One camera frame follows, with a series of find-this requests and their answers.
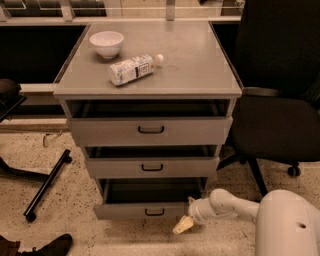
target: bottle label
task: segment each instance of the bottle label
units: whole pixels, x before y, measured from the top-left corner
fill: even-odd
[[[152,57],[148,54],[144,54],[115,63],[111,65],[110,68],[118,77],[118,81],[115,84],[120,85],[150,74],[153,72],[152,64]]]

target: cabinet top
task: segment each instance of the cabinet top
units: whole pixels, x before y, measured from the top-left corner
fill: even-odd
[[[120,54],[107,60],[89,42],[112,30],[124,35]],[[141,55],[164,56],[155,72],[116,87],[108,67]],[[60,99],[237,98],[238,82],[206,21],[119,21],[90,25],[57,85]]]

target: chair base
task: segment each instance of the chair base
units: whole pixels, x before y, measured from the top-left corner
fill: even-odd
[[[239,153],[235,153],[231,156],[229,156],[228,158],[222,160],[219,165],[218,165],[218,171],[234,162],[239,161],[240,163],[244,164],[246,161],[249,163],[252,174],[257,182],[257,185],[259,187],[260,193],[262,196],[265,196],[268,193],[267,187],[264,183],[258,162],[255,158],[247,158],[247,157],[243,157],[242,155],[240,155]],[[284,164],[290,164],[292,165],[291,167],[289,167],[288,169],[288,174],[292,177],[296,177],[299,176],[301,174],[301,171],[298,167],[298,163],[297,162],[281,162]]]
[[[69,156],[70,150],[66,149],[59,161],[56,163],[50,174],[42,174],[31,171],[25,171],[21,169],[11,168],[9,165],[5,163],[5,161],[0,157],[0,175],[9,176],[12,178],[22,178],[37,182],[42,182],[41,188],[38,190],[37,194],[34,196],[26,211],[24,212],[24,216],[26,217],[28,222],[33,222],[36,219],[36,215],[34,213],[35,208],[40,202],[41,198],[51,185],[53,179],[58,174],[64,163],[71,163],[72,158]]]

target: black shoe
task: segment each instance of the black shoe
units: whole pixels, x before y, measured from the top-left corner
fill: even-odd
[[[40,250],[33,248],[32,252],[23,252],[23,256],[66,256],[72,245],[72,237],[64,234]]]

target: drawer handle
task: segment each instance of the drawer handle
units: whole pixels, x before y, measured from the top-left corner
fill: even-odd
[[[147,216],[162,216],[162,215],[164,215],[164,208],[162,208],[161,212],[159,212],[159,213],[148,213],[148,209],[144,209],[144,213]]]
[[[145,168],[144,164],[142,164],[141,169],[145,172],[160,172],[163,170],[163,164],[161,164],[159,168]]]
[[[155,128],[143,128],[139,126],[138,132],[142,134],[160,134],[164,132],[164,126],[162,125],[159,130],[156,130]]]

